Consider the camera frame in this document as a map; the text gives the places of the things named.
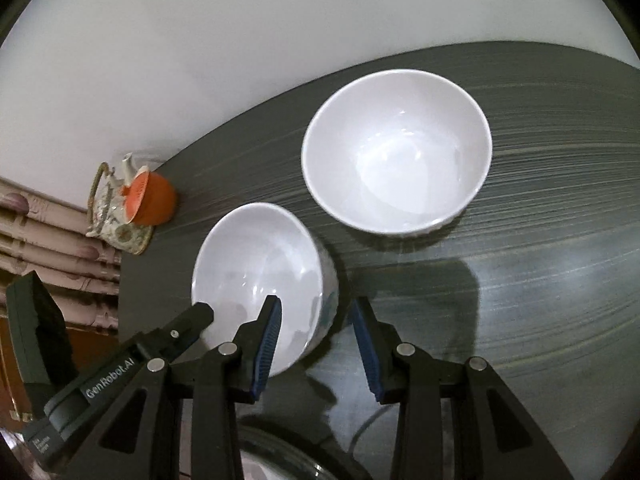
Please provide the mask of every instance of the ceramic teapot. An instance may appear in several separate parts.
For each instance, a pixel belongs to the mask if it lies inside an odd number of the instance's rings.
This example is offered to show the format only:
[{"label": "ceramic teapot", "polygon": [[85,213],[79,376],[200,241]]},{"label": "ceramic teapot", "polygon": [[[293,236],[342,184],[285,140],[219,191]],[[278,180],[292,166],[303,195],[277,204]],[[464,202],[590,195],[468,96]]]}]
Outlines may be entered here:
[{"label": "ceramic teapot", "polygon": [[153,227],[136,225],[127,220],[126,197],[122,189],[128,189],[136,176],[148,171],[146,166],[136,170],[131,153],[127,153],[122,160],[124,179],[117,179],[115,170],[110,170],[106,162],[98,167],[87,202],[90,227],[86,236],[101,238],[113,247],[132,254],[140,254],[146,249],[151,241]]},{"label": "ceramic teapot", "polygon": [[174,186],[162,175],[142,166],[136,171],[129,153],[122,161],[124,182],[120,194],[124,199],[127,223],[160,225],[168,222],[175,212],[177,193]]}]

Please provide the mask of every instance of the bowl rim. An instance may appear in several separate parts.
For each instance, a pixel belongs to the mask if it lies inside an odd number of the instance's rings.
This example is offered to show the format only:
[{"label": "bowl rim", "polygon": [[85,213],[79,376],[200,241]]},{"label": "bowl rim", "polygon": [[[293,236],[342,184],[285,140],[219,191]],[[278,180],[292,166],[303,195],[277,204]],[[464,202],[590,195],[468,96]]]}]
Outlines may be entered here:
[{"label": "bowl rim", "polygon": [[283,215],[284,217],[289,219],[293,223],[293,225],[295,225],[295,227],[298,229],[300,234],[302,234],[303,237],[305,237],[311,243],[311,246],[313,248],[314,265],[316,266],[316,269],[318,269],[318,289],[319,289],[320,303],[319,303],[318,308],[316,308],[316,312],[314,314],[313,319],[311,320],[311,323],[310,323],[310,326],[309,326],[309,331],[308,331],[308,337],[306,339],[305,346],[302,349],[302,352],[300,352],[300,355],[297,356],[293,360],[293,362],[291,362],[290,364],[286,365],[282,370],[278,370],[277,372],[271,371],[270,372],[270,376],[271,376],[271,375],[275,375],[275,374],[280,374],[280,373],[284,372],[285,370],[291,368],[305,354],[305,351],[308,348],[309,343],[311,343],[311,340],[313,339],[313,336],[316,334],[316,329],[318,328],[318,322],[320,320],[320,315],[321,315],[321,311],[322,311],[322,302],[324,301],[324,297],[323,297],[324,296],[324,276],[322,275],[322,261],[320,259],[320,254],[319,254],[319,251],[318,251],[318,247],[316,246],[316,241],[314,240],[313,235],[311,234],[311,232],[309,232],[309,230],[305,227],[305,225],[300,221],[300,219],[297,216],[295,216],[291,211],[283,208],[282,206],[279,206],[277,204],[273,204],[273,203],[270,203],[270,202],[249,202],[247,204],[243,204],[241,206],[238,206],[235,209],[232,209],[231,211],[229,211],[227,214],[225,214],[210,229],[209,233],[207,234],[207,236],[202,241],[202,244],[200,245],[200,249],[198,250],[198,255],[196,256],[196,261],[193,264],[193,272],[191,273],[191,304],[194,304],[194,292],[195,292],[195,287],[196,287],[196,270],[197,270],[198,265],[200,264],[202,258],[204,257],[203,256],[203,249],[204,249],[205,245],[207,244],[207,242],[209,242],[209,239],[213,238],[216,235],[216,232],[215,232],[216,229],[219,230],[219,226],[221,226],[223,223],[229,222],[230,220],[232,220],[238,214],[244,214],[249,210],[257,209],[257,208],[270,209],[272,211],[280,213],[281,215]]},{"label": "bowl rim", "polygon": [[[311,132],[313,130],[313,128],[316,126],[316,123],[319,121],[319,118],[321,117],[321,115],[324,113],[324,111],[337,99],[340,97],[340,95],[342,95],[344,92],[346,92],[347,90],[349,90],[350,88],[352,88],[353,86],[356,86],[358,84],[361,84],[363,82],[365,82],[368,79],[373,79],[379,76],[383,76],[383,75],[391,75],[391,74],[403,74],[403,73],[412,73],[412,74],[419,74],[421,76],[425,76],[427,78],[430,79],[436,79],[444,84],[447,84],[448,86],[451,86],[452,88],[454,88],[455,90],[457,90],[458,92],[460,92],[463,97],[466,98],[467,101],[469,101],[472,105],[473,108],[475,108],[476,112],[478,113],[478,115],[480,116],[481,120],[482,120],[482,129],[484,131],[484,138],[488,143],[488,156],[486,158],[486,160],[484,161],[484,168],[482,169],[482,173],[481,173],[481,178],[478,180],[478,182],[476,183],[476,185],[474,186],[474,188],[471,190],[471,192],[469,192],[463,200],[461,200],[458,203],[458,206],[452,210],[450,213],[441,216],[439,218],[433,219],[429,222],[425,222],[424,224],[421,224],[419,226],[414,226],[412,228],[409,229],[405,229],[405,230],[398,230],[398,229],[385,229],[385,228],[378,228],[375,227],[373,225],[368,225],[365,224],[363,222],[358,222],[358,221],[353,221],[351,219],[347,219],[344,216],[340,215],[338,212],[335,211],[335,209],[330,206],[318,193],[318,191],[316,190],[316,188],[314,187],[313,182],[311,181],[311,179],[309,178],[309,175],[307,173],[307,169],[306,169],[306,160],[308,157],[308,144],[309,144],[309,139],[311,136]],[[338,89],[337,91],[335,91],[326,101],[324,101],[324,103],[322,103],[321,107],[318,108],[318,110],[316,111],[316,113],[314,114],[313,118],[311,119],[310,123],[308,124],[306,131],[305,131],[305,137],[302,141],[302,149],[300,152],[300,160],[301,160],[301,165],[302,165],[302,175],[303,178],[305,179],[305,184],[306,184],[306,188],[309,190],[309,193],[311,193],[311,196],[313,197],[313,199],[318,203],[318,205],[324,209],[324,211],[326,211],[329,215],[331,215],[333,218],[335,218],[338,222],[341,222],[349,227],[352,227],[354,229],[358,229],[360,231],[364,231],[367,233],[372,233],[372,234],[377,234],[377,235],[417,235],[417,234],[422,234],[422,233],[426,233],[432,230],[436,230],[440,227],[442,227],[443,225],[451,222],[455,217],[457,217],[460,213],[462,213],[464,211],[464,209],[469,205],[469,203],[473,200],[473,198],[476,196],[476,194],[478,194],[478,191],[480,191],[480,188],[482,187],[482,184],[484,184],[484,181],[486,180],[486,176],[489,173],[489,168],[491,167],[491,161],[493,158],[493,154],[494,154],[494,143],[493,143],[493,139],[491,136],[491,128],[489,127],[489,121],[487,120],[484,112],[482,111],[482,108],[480,107],[480,105],[478,104],[478,102],[476,102],[476,100],[471,97],[471,95],[465,90],[463,89],[461,86],[457,85],[456,83],[454,83],[453,81],[438,75],[438,74],[434,74],[433,72],[427,72],[425,70],[417,70],[415,68],[393,68],[390,70],[381,70],[379,72],[372,72],[370,74],[364,75],[362,77],[359,77],[357,79],[354,79],[353,81],[351,81],[350,83],[347,83],[346,85],[342,86],[340,89]]]},{"label": "bowl rim", "polygon": [[[146,187],[149,184],[149,174],[150,171],[143,171],[140,174],[137,174],[135,178],[131,181],[131,184],[128,186],[124,185],[121,189],[125,189],[124,194],[124,219],[126,224],[131,224],[135,219],[138,213],[140,212],[140,208],[142,206],[142,201],[145,197]],[[139,199],[132,201],[131,193],[133,192],[133,185],[138,182],[138,185],[142,187],[142,191],[140,192]]]}]

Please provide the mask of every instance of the teapot handle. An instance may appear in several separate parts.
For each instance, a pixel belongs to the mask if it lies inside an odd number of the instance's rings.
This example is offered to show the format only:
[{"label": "teapot handle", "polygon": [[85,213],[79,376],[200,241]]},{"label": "teapot handle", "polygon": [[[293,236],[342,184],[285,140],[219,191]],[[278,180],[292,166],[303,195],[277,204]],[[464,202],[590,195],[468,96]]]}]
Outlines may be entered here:
[{"label": "teapot handle", "polygon": [[109,165],[106,162],[103,162],[100,166],[98,166],[98,172],[94,176],[94,182],[91,184],[91,191],[89,192],[89,200],[86,203],[86,217],[89,221],[89,225],[93,225],[94,223],[94,203],[95,203],[95,193],[98,191],[98,184],[100,184],[100,179],[103,175],[108,176],[110,174]]}]

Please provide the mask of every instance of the dark gray table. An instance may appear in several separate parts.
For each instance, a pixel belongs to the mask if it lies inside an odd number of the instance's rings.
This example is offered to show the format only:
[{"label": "dark gray table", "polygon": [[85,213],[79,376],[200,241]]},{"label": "dark gray table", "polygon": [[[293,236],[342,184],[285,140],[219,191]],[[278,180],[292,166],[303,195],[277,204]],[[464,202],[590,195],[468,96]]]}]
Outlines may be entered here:
[{"label": "dark gray table", "polygon": [[[366,73],[419,68],[463,86],[494,136],[486,183],[451,226],[393,240],[326,215],[306,190],[300,146],[313,113]],[[599,478],[640,418],[640,72],[574,48],[473,43],[365,63],[273,98],[162,168],[175,219],[125,256],[120,336],[190,305],[198,248],[247,202],[295,213],[332,253],[340,305],[368,294],[382,320],[438,358],[489,359],[575,477]],[[202,348],[193,349],[196,356]],[[297,434],[355,476],[388,478],[395,409],[367,389],[343,309],[304,362],[240,415]]]}]

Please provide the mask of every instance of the white bowl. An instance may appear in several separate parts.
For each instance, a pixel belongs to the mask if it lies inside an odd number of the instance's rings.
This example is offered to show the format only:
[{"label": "white bowl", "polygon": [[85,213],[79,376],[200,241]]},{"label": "white bowl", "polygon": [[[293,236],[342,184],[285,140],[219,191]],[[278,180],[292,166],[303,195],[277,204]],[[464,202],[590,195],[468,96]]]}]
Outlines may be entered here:
[{"label": "white bowl", "polygon": [[489,171],[492,140],[478,103],[421,70],[364,76],[316,112],[302,172],[335,219],[384,235],[416,235],[451,222]]},{"label": "white bowl", "polygon": [[193,269],[191,301],[208,303],[208,348],[231,341],[258,317],[264,298],[282,302],[282,326],[270,375],[289,368],[326,335],[338,305],[334,264],[292,213],[268,203],[243,205],[205,238]]}]

